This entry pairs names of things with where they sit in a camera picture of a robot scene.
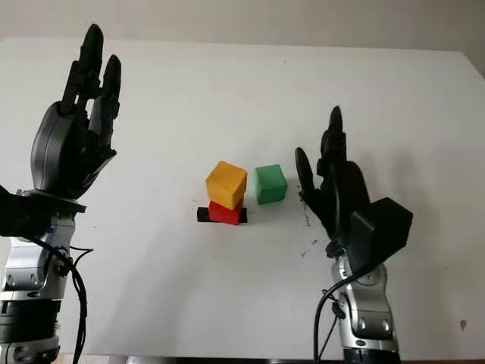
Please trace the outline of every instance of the red cube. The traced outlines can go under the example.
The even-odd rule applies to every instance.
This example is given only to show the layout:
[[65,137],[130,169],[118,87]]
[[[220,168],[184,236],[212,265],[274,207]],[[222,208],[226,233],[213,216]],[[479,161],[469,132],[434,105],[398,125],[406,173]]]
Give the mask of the red cube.
[[209,218],[212,221],[225,222],[226,224],[239,225],[239,215],[243,207],[243,200],[237,204],[234,210],[226,209],[214,201],[209,203]]

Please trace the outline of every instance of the wall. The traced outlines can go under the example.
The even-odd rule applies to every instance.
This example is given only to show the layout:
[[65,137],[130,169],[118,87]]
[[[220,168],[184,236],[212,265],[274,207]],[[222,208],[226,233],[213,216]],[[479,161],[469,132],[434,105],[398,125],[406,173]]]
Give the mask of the wall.
[[111,38],[464,52],[485,74],[481,0],[7,0],[1,36]]

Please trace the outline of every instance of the white table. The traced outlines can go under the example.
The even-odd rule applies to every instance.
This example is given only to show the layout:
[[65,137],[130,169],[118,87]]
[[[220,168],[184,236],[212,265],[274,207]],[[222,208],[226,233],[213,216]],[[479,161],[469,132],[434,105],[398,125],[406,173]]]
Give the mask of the white table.
[[[10,191],[32,186],[33,137],[80,42],[0,43],[0,171]],[[415,214],[408,247],[387,264],[402,358],[485,357],[485,82],[462,54],[107,39],[106,60],[110,52],[123,63],[119,154],[80,200],[88,210],[72,242],[95,248],[80,264],[86,353],[309,358],[331,261],[297,196],[293,153],[302,146],[315,164],[340,105],[371,198]],[[279,163],[285,201],[258,206],[249,190],[249,224],[198,224],[219,160],[250,176]],[[70,285],[64,352],[77,315]],[[325,331],[330,322],[326,313]],[[341,357],[338,335],[327,353]]]

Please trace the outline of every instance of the black cable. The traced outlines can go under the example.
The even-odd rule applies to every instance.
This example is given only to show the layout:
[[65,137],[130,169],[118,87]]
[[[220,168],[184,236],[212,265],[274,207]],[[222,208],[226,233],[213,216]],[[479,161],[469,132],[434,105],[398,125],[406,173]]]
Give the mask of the black cable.
[[82,253],[81,255],[79,255],[76,260],[74,261],[74,266],[77,267],[77,263],[79,263],[79,261],[86,255],[86,254],[89,254],[91,253],[92,251],[94,251],[94,249],[85,249],[84,250],[84,253]]
[[345,279],[342,279],[341,281],[336,282],[332,287],[330,287],[324,295],[320,298],[320,302],[318,302],[317,305],[317,311],[315,313],[315,319],[313,322],[313,360],[315,364],[318,364],[318,329],[320,326],[320,316],[321,316],[321,310],[324,308],[325,302],[333,295],[333,293],[343,286],[352,283],[353,281],[358,280],[360,277],[363,275],[366,275],[368,272],[373,270],[374,268],[371,269],[365,269],[364,271],[361,271],[357,274],[353,274],[350,277],[347,277]]
[[330,338],[332,336],[332,333],[333,333],[333,330],[335,328],[337,319],[338,318],[336,316],[333,319],[332,326],[330,327],[330,330],[328,331],[327,338],[325,339],[324,345],[321,347],[320,354],[318,355],[317,362],[320,362],[322,355],[324,355],[325,348],[327,347],[328,341],[330,340]]
[[79,325],[77,328],[76,347],[74,349],[73,364],[77,364],[79,362],[81,353],[83,352],[84,343],[86,341],[86,317],[88,313],[86,288],[84,287],[83,279],[80,273],[77,271],[75,264],[73,264],[69,260],[69,257],[61,253],[61,251],[59,250],[59,247],[50,246],[47,243],[40,240],[38,237],[25,237],[25,239],[31,241],[32,243],[37,244],[38,246],[47,250],[50,254],[52,254],[56,258],[60,259],[64,263],[64,265],[70,270],[73,276],[73,281],[76,282],[74,287],[76,289],[77,296],[79,297],[80,314],[79,314]]
[[330,176],[332,178],[333,191],[335,193],[335,234],[340,232],[340,187],[337,169],[334,163],[330,165]]
[[78,248],[77,246],[72,246],[72,245],[70,245],[69,247],[70,247],[71,249],[73,249],[73,250],[79,250],[79,251],[81,251],[81,252],[85,252],[85,251],[87,251],[87,250],[94,250],[94,249],[91,249],[91,248]]

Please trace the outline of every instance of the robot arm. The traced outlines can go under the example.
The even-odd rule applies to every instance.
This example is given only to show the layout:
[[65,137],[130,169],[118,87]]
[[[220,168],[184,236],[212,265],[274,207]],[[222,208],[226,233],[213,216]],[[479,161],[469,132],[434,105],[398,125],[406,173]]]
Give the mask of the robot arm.
[[412,213],[390,198],[371,203],[364,176],[347,160],[346,134],[337,106],[321,141],[317,174],[324,178],[314,187],[308,158],[296,149],[300,196],[319,217],[330,243],[327,256],[335,259],[336,284],[324,294],[314,327],[314,361],[320,361],[318,322],[325,300],[339,292],[340,342],[348,363],[400,363],[393,317],[386,298],[384,262],[406,245]]
[[[70,68],[64,96],[52,104],[33,143],[34,190],[10,194],[0,187],[0,235],[11,238],[0,292],[0,363],[50,363],[58,355],[57,314],[72,272],[80,295],[74,362],[86,338],[86,292],[70,257],[78,204],[116,155],[111,148],[119,109],[121,64],[112,55],[100,87],[103,35],[92,25]],[[86,103],[94,99],[91,118]]]

